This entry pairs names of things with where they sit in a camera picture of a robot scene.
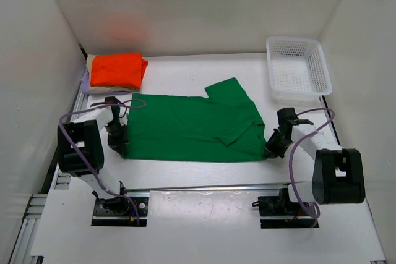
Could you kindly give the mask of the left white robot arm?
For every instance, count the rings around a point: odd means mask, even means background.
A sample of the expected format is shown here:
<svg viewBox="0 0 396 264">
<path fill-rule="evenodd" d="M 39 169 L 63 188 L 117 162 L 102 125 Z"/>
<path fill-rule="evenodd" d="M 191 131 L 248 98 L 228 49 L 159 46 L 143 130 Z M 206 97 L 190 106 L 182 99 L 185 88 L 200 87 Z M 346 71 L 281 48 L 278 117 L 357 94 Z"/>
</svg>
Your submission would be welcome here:
<svg viewBox="0 0 396 264">
<path fill-rule="evenodd" d="M 121 156 L 126 154 L 127 126 L 121 124 L 120 109 L 124 105 L 114 96 L 95 103 L 81 111 L 78 119 L 63 123 L 76 115 L 64 114 L 58 124 L 58 165 L 63 173 L 86 182 L 104 208 L 129 208 L 123 183 L 115 179 L 105 168 L 105 157 L 100 131 L 108 133 L 108 146 Z"/>
</svg>

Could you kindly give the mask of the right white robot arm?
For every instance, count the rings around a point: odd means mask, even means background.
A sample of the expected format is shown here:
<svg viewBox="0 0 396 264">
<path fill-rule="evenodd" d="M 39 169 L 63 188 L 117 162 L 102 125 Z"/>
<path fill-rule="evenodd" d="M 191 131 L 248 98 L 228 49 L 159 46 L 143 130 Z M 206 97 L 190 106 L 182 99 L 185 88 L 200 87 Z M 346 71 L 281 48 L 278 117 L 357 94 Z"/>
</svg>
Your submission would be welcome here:
<svg viewBox="0 0 396 264">
<path fill-rule="evenodd" d="M 284 158 L 290 150 L 288 186 L 289 199 L 295 203 L 350 204 L 366 198 L 361 153 L 343 148 L 321 133 L 325 125 L 316 127 L 309 119 L 300 119 L 294 108 L 277 111 L 278 128 L 267 141 L 264 157 Z M 302 148 L 313 160 L 310 181 L 295 182 L 293 157 Z"/>
</svg>

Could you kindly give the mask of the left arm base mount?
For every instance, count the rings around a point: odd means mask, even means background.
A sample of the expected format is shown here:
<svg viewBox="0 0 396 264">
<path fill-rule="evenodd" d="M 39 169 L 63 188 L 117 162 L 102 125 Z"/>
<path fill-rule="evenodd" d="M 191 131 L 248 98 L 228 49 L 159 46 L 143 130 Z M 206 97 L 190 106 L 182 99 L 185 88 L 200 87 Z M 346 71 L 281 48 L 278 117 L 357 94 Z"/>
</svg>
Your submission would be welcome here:
<svg viewBox="0 0 396 264">
<path fill-rule="evenodd" d="M 146 227 L 149 212 L 149 193 L 131 192 L 128 195 L 134 202 L 137 212 L 130 201 L 126 199 L 96 199 L 93 206 L 91 225 L 103 227 Z"/>
</svg>

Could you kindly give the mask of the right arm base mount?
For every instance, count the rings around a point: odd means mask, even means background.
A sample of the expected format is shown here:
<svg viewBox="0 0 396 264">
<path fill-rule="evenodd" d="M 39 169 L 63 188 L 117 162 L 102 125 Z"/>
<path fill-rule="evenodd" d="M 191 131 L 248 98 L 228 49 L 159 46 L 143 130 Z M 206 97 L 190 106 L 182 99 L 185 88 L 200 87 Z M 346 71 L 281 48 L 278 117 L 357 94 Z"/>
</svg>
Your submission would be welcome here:
<svg viewBox="0 0 396 264">
<path fill-rule="evenodd" d="M 252 202 L 259 210 L 261 229 L 314 229 L 319 223 L 301 208 L 299 203 L 291 202 L 281 196 L 259 196 Z"/>
</svg>

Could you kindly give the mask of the purple t shirt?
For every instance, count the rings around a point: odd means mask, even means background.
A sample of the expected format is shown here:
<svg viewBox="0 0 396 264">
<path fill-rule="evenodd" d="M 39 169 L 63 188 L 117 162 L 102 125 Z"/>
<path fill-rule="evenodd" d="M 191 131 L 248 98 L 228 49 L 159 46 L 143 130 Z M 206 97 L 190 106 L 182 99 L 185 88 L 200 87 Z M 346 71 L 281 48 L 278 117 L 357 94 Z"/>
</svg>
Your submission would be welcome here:
<svg viewBox="0 0 396 264">
<path fill-rule="evenodd" d="M 94 89 L 90 86 L 90 77 L 87 70 L 80 81 L 82 82 L 82 93 L 84 95 L 123 95 L 129 93 L 128 90 L 110 90 L 109 88 L 104 88 L 103 90 L 101 88 L 98 90 Z"/>
</svg>

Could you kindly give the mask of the orange t shirt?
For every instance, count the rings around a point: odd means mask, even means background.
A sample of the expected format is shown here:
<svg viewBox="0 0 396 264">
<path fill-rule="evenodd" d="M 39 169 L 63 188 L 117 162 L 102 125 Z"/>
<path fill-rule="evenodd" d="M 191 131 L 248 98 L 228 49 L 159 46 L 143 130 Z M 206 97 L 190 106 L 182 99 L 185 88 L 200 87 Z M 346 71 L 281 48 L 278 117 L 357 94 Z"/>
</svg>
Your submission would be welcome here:
<svg viewBox="0 0 396 264">
<path fill-rule="evenodd" d="M 90 63 L 90 86 L 140 89 L 148 65 L 138 52 L 95 56 Z"/>
</svg>

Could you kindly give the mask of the green t shirt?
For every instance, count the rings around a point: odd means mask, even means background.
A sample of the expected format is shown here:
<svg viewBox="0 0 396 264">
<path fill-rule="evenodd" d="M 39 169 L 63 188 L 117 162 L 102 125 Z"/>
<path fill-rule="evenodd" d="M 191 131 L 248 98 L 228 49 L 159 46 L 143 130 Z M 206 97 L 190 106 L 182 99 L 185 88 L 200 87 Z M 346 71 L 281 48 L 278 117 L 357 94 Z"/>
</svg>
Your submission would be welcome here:
<svg viewBox="0 0 396 264">
<path fill-rule="evenodd" d="M 234 77 L 206 96 L 135 93 L 125 159 L 239 163 L 264 160 L 265 123 Z"/>
</svg>

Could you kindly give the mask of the beige t shirt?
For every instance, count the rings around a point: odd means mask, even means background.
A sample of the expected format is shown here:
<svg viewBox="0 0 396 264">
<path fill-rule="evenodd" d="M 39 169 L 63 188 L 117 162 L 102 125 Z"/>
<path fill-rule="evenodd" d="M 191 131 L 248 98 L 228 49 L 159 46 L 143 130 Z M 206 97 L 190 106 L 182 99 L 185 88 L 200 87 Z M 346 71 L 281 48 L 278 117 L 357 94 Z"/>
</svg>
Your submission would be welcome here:
<svg viewBox="0 0 396 264">
<path fill-rule="evenodd" d="M 90 72 L 92 69 L 92 62 L 96 55 L 89 54 L 86 61 L 86 69 L 83 77 L 81 78 L 82 82 L 82 93 L 85 95 L 94 95 L 94 94 L 124 94 L 131 93 L 137 91 L 135 88 L 123 88 L 123 87 L 93 87 L 91 86 L 91 77 Z"/>
</svg>

